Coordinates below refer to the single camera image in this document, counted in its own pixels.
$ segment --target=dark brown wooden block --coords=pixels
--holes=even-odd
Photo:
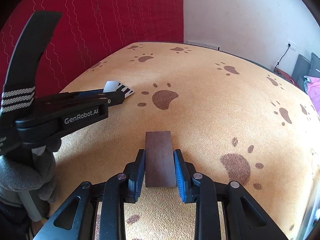
[[[170,131],[146,132],[146,187],[175,187]]]

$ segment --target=metal pin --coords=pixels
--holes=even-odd
[[[200,172],[196,172],[195,174],[193,174],[193,177],[195,179],[202,179],[203,175]]]
[[[125,179],[126,177],[127,177],[127,175],[125,175],[124,173],[117,174],[118,179]]]
[[[233,188],[239,188],[239,187],[240,187],[240,184],[239,184],[238,182],[236,182],[236,181],[232,181],[232,182],[230,183],[230,186],[233,187]]]
[[[85,181],[85,182],[83,182],[83,183],[81,184],[81,187],[82,187],[83,189],[85,189],[85,188],[90,187],[90,185],[91,185],[91,183],[90,183],[90,182]]]

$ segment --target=gray glove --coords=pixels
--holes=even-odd
[[[12,206],[21,206],[17,192],[37,190],[40,199],[52,203],[56,185],[56,162],[53,152],[57,152],[60,146],[61,140],[47,145],[41,156],[35,156],[34,169],[14,162],[5,155],[0,156],[0,201]]]

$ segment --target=carpet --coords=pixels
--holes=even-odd
[[[246,60],[186,44],[133,43],[96,65],[64,91],[118,80],[135,93],[107,119],[63,138],[51,212],[82,181],[122,172],[146,131],[169,130],[185,161],[214,181],[239,181],[296,237],[318,175],[312,152],[320,152],[320,119],[305,93]],[[143,187],[125,219],[127,239],[193,239],[195,205],[182,203],[176,188]]]

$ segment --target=red curtain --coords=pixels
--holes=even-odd
[[[183,0],[22,0],[0,32],[2,85],[17,39],[35,10],[63,12],[39,63],[38,97],[60,92],[133,42],[183,42]]]

